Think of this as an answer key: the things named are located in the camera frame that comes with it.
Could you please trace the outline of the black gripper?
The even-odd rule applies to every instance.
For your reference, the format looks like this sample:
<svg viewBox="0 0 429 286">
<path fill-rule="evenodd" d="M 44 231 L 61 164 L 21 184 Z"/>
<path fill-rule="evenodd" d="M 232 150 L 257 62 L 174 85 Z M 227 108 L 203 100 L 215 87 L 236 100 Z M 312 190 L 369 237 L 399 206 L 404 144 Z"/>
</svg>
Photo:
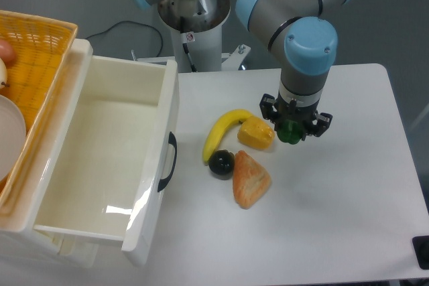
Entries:
<svg viewBox="0 0 429 286">
<path fill-rule="evenodd" d="M 318 101 L 304 107 L 298 106 L 298 103 L 287 103 L 280 94 L 277 99 L 270 94 L 264 94 L 259 103 L 263 119 L 274 125 L 274 131 L 279 130 L 286 121 L 302 123 L 302 141 L 307 137 L 320 137 L 330 127 L 333 116 L 329 113 L 318 113 L 317 106 Z"/>
</svg>

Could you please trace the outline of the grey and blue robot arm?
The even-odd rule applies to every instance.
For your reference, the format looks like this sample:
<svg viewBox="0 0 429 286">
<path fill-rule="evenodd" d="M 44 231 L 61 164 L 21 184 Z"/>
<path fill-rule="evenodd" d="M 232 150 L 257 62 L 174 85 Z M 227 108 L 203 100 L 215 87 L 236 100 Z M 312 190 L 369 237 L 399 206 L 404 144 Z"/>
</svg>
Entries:
<svg viewBox="0 0 429 286">
<path fill-rule="evenodd" d="M 259 104 L 279 139 L 291 145 L 319 137 L 332 116 L 317 110 L 328 72 L 336 58 L 338 36 L 322 14 L 350 0 L 134 0 L 138 7 L 158 8 L 172 36 L 181 72 L 221 68 L 221 28 L 234 11 L 281 64 L 277 96 Z"/>
</svg>

